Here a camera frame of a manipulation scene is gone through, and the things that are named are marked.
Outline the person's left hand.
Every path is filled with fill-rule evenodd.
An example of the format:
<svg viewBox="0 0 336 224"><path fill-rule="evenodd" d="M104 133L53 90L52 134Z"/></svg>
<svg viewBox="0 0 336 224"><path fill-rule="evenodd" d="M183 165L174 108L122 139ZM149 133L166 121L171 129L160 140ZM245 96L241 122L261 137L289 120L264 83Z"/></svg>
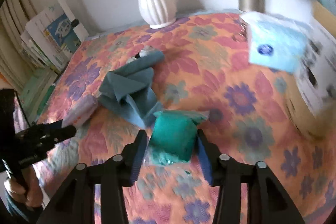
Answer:
<svg viewBox="0 0 336 224"><path fill-rule="evenodd" d="M24 203L28 207L41 207L43 203L43 192L34 168L30 166L24 169L23 177L27 184L27 189L19 184L15 178L7 178L4 182L7 193L15 201Z"/></svg>

